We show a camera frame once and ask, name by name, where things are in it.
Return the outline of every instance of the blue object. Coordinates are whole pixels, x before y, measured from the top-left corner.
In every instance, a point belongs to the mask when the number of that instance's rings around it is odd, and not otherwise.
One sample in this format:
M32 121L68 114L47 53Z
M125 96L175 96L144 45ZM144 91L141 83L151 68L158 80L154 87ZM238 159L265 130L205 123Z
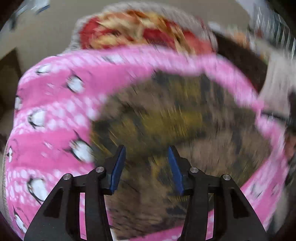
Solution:
M117 190L125 160L126 160L126 148L123 146L111 175L110 191L112 192L112 194L115 192L115 190Z
M185 188L183 185L183 175L180 171L180 168L177 163L177 159L171 147L168 148L168 162L170 164L170 168L173 173L173 180L174 180L176 189L180 193L180 195L183 195L185 191Z

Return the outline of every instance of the blue gripper pad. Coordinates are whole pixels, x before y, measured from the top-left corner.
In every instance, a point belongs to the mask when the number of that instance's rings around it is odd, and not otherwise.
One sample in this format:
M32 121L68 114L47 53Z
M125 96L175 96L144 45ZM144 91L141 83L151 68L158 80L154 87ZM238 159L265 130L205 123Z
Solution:
M170 146L168 148L168 162L173 173L173 180L176 186L177 191L180 195L184 194L185 188L183 184L183 174L180 171L178 162L180 161L179 153L175 146Z
M118 157L117 157L116 164L115 164L114 169L111 174L111 183L110 183L110 187L109 187L109 189L112 193L114 193L115 190L117 190L119 180L121 177L121 173L123 170L124 162L126 160L125 146L122 146L120 153L118 155L115 155L114 158L116 158L116 156L118 156Z

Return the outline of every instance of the beige floor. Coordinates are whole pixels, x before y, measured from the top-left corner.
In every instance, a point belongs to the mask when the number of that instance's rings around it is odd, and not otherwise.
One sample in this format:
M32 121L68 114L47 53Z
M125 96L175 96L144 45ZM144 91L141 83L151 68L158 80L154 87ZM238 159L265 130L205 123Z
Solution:
M14 32L0 35L0 58L18 48L21 70L24 72L43 58L61 53L69 44L77 19L99 12L118 0L51 0L50 8L34 15L23 13ZM156 1L181 8L201 17L206 23L236 24L246 28L247 12L235 0L161 0Z

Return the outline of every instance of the pink blanket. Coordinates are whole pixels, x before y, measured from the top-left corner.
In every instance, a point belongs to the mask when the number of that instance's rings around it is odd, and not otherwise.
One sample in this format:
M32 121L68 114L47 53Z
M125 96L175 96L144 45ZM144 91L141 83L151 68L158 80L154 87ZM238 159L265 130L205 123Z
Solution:
M155 69L182 75L205 73L233 93L238 105L250 106L258 113L256 125L270 140L273 151L242 191L263 226L268 227L288 171L283 154L284 129L260 117L264 104L257 100L248 79L215 54L188 57L167 49L132 46L51 56L21 78L5 161L6 200L12 227L20 237L65 173L78 176L93 169L90 124L99 116L107 96L150 76ZM83 196L80 212L81 237L86 239ZM176 240L181 229L132 240ZM210 212L207 238L212 231Z

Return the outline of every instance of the silver bolt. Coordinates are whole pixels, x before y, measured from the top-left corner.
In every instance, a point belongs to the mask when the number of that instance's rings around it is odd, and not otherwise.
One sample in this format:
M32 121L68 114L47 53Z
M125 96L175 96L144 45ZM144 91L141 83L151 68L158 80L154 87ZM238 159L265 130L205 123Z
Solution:
M190 168L190 171L192 173L197 173L198 172L198 168L197 167L192 167L192 168Z
M228 174L224 174L223 179L226 181L229 181L231 179L231 177Z
M71 178L71 174L67 173L63 176L64 180L69 180Z
M96 172L103 172L104 171L104 168L103 167L97 167L96 168Z

